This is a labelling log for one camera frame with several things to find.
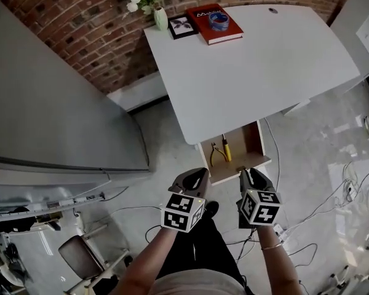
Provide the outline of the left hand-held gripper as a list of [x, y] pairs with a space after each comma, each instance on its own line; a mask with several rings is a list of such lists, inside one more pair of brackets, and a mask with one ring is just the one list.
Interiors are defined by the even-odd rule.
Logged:
[[201, 219], [206, 204], [209, 170], [205, 167], [178, 175], [161, 205], [161, 226], [190, 232]]

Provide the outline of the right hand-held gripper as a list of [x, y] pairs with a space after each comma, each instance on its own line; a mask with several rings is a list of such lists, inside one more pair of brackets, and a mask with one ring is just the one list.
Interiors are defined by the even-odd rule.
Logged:
[[280, 194], [272, 181], [255, 168], [240, 169], [240, 194], [237, 201], [239, 228], [253, 229], [256, 226], [272, 226], [282, 206]]

